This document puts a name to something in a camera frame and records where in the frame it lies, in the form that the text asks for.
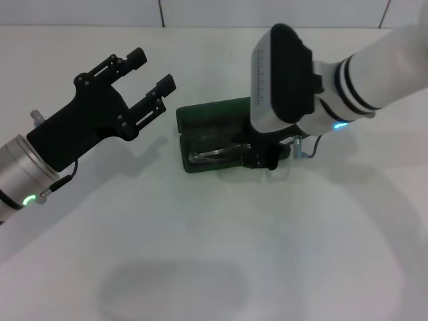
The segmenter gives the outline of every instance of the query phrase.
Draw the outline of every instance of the black stripe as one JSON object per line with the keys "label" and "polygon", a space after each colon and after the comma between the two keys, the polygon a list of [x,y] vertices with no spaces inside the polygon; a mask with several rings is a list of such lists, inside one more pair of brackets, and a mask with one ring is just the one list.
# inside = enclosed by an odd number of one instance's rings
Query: black stripe
{"label": "black stripe", "polygon": [[343,103],[355,114],[362,115],[362,116],[366,116],[366,115],[370,114],[370,112],[363,112],[362,110],[359,110],[345,96],[345,93],[343,92],[342,86],[340,85],[340,67],[342,67],[342,64],[343,64],[343,62],[338,64],[338,66],[336,67],[336,71],[334,73],[334,85],[336,86],[337,93],[339,94],[340,98],[342,98]]}
{"label": "black stripe", "polygon": [[11,199],[9,196],[7,196],[1,189],[0,189],[0,201],[2,201],[4,204],[9,206],[12,209],[16,209],[19,211],[20,209],[23,209],[23,206],[16,203],[13,199]]}
{"label": "black stripe", "polygon": [[382,108],[377,108],[374,106],[371,106],[370,104],[367,104],[361,97],[360,95],[358,95],[358,93],[356,92],[354,86],[352,85],[352,82],[350,81],[350,76],[349,76],[349,63],[350,63],[350,59],[352,58],[352,56],[349,57],[349,59],[345,62],[345,82],[346,85],[348,86],[348,89],[350,91],[350,93],[352,94],[352,96],[354,96],[354,99],[361,105],[364,106],[365,108],[369,109],[369,110],[379,110]]}
{"label": "black stripe", "polygon": [[325,101],[323,101],[321,98],[320,102],[321,102],[321,106],[323,107],[323,109],[326,111],[326,113],[333,118],[334,120],[337,120],[338,122],[352,122],[352,120],[345,120],[339,116],[337,116],[329,107],[329,105],[327,105],[327,103]]}

